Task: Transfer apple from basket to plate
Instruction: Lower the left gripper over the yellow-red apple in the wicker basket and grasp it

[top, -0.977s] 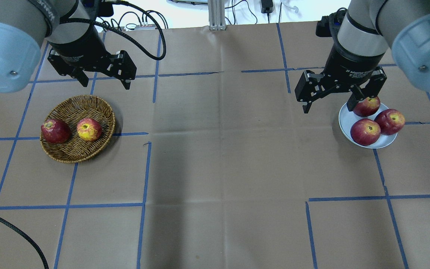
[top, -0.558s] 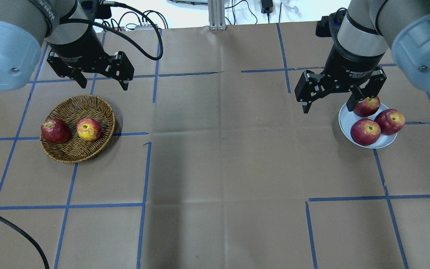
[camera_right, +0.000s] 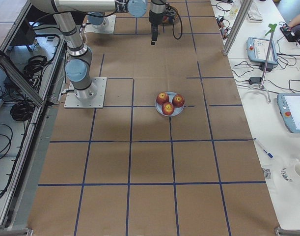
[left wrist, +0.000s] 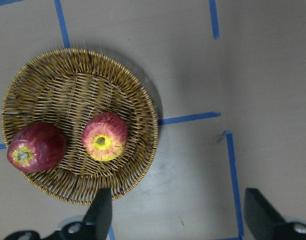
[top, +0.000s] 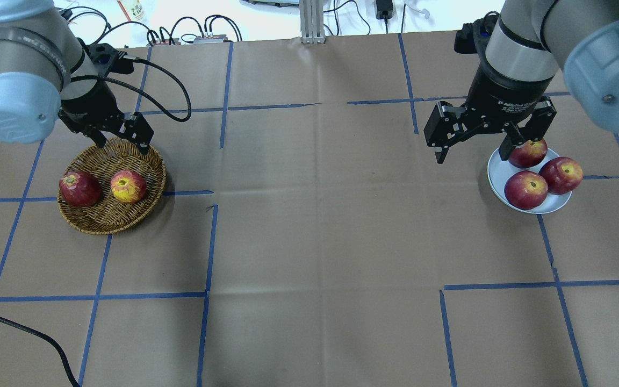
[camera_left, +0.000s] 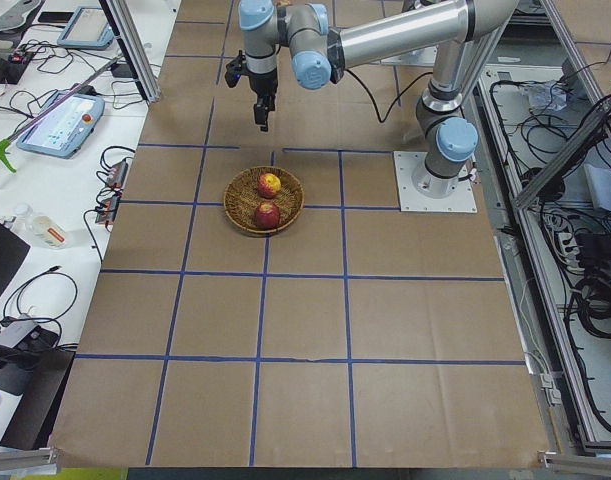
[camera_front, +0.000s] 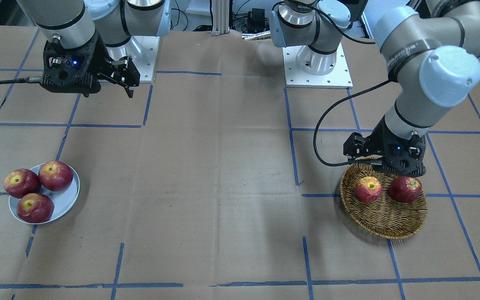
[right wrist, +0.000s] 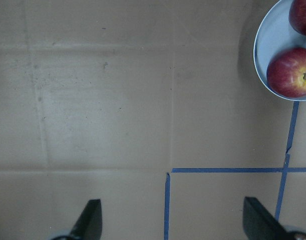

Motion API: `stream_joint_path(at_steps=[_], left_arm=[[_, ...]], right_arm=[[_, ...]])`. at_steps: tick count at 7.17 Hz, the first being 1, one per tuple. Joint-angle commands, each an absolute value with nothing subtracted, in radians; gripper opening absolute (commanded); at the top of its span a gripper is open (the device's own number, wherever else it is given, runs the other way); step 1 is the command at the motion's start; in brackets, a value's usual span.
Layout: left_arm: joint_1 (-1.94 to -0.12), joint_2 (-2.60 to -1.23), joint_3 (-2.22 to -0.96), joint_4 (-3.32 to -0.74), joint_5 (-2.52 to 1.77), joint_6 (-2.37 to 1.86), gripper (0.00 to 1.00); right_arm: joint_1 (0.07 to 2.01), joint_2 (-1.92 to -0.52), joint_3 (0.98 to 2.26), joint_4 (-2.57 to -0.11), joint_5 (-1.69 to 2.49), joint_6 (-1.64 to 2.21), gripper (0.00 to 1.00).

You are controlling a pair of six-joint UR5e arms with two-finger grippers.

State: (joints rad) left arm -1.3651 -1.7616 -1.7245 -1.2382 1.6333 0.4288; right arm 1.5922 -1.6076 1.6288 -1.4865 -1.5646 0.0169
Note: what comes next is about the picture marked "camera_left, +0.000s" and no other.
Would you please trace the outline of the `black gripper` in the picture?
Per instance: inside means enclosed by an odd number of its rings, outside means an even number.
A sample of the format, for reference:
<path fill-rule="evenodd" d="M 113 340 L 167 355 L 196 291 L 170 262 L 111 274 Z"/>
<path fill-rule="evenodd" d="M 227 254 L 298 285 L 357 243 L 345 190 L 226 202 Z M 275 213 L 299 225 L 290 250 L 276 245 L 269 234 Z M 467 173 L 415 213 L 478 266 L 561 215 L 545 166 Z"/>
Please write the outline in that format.
<path fill-rule="evenodd" d="M 275 110 L 275 95 L 277 93 L 277 72 L 252 72 L 249 75 L 249 84 L 252 91 L 258 96 L 254 106 L 254 122 L 261 131 L 266 130 L 269 115 Z"/>

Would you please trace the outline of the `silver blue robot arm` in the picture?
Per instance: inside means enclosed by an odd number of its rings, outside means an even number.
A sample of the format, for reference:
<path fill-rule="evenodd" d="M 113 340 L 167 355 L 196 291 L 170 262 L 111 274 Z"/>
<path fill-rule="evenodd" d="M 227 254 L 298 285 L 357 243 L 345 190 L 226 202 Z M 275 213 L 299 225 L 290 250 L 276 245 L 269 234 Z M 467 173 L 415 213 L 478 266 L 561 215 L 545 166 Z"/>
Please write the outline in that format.
<path fill-rule="evenodd" d="M 247 77 L 257 95 L 254 121 L 268 128 L 278 88 L 277 54 L 289 50 L 297 83 L 317 90 L 338 83 L 351 68 L 434 46 L 437 55 L 416 118 L 428 152 L 412 174 L 415 189 L 434 199 L 450 196 L 478 144 L 476 128 L 456 112 L 471 93 L 517 4 L 514 1 L 436 1 L 408 4 L 402 13 L 341 30 L 322 4 L 238 6 L 244 48 L 226 66 L 235 87 Z"/>

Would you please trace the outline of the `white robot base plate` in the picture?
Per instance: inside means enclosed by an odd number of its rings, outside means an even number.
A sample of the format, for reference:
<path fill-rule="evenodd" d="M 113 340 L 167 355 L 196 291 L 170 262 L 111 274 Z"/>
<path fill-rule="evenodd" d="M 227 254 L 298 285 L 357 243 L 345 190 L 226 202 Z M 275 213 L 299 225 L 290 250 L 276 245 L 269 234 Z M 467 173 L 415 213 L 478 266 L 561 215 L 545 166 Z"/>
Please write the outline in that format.
<path fill-rule="evenodd" d="M 433 176 L 426 152 L 394 151 L 394 170 L 400 210 L 404 213 L 476 214 L 472 182 L 463 165 L 451 179 Z"/>

